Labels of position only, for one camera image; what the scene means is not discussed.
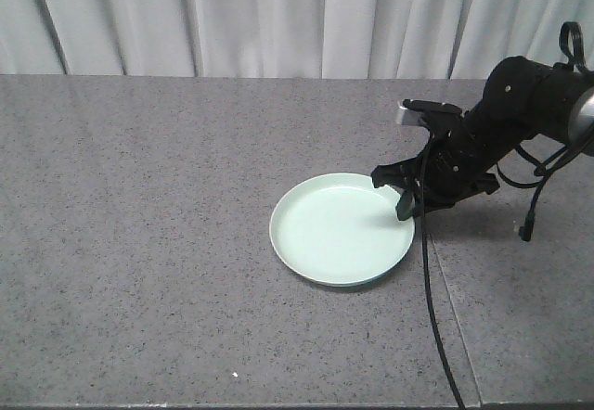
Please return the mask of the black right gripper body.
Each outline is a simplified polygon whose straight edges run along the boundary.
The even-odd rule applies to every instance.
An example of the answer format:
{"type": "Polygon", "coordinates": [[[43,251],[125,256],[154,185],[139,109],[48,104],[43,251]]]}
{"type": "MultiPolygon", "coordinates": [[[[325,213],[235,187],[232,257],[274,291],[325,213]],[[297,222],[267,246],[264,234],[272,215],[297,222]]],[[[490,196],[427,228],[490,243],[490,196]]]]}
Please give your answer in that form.
{"type": "Polygon", "coordinates": [[[418,113],[416,124],[428,130],[429,140],[407,164],[409,215],[449,209],[464,199],[499,189],[496,176],[488,171],[494,162],[459,115],[418,113]]]}

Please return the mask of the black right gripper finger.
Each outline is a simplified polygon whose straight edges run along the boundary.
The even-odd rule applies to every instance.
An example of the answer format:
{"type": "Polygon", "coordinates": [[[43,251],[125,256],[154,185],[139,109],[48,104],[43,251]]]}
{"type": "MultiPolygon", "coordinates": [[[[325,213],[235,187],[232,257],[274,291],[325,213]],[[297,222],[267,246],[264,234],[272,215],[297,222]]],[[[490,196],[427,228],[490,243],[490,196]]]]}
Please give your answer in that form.
{"type": "Polygon", "coordinates": [[[375,188],[383,186],[411,188],[413,184],[413,162],[400,161],[389,165],[378,165],[371,172],[370,177],[375,188]]]}
{"type": "Polygon", "coordinates": [[[400,195],[400,199],[395,207],[399,221],[406,221],[414,216],[414,193],[405,190],[400,195]]]}

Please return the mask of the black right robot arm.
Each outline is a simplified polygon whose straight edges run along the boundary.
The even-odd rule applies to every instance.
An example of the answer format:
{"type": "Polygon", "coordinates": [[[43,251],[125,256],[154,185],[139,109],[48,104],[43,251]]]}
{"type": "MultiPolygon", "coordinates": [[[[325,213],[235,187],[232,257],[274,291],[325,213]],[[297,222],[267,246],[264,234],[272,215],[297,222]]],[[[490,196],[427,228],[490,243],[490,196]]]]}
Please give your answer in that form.
{"type": "Polygon", "coordinates": [[[401,123],[425,127],[433,135],[429,154],[376,167],[372,183],[405,191],[397,206],[401,220],[491,194],[499,183],[490,168],[522,141],[544,135],[564,145],[577,142],[593,123],[587,113],[592,98],[593,81],[579,72],[524,57],[505,58],[469,111],[403,100],[401,123]]]}

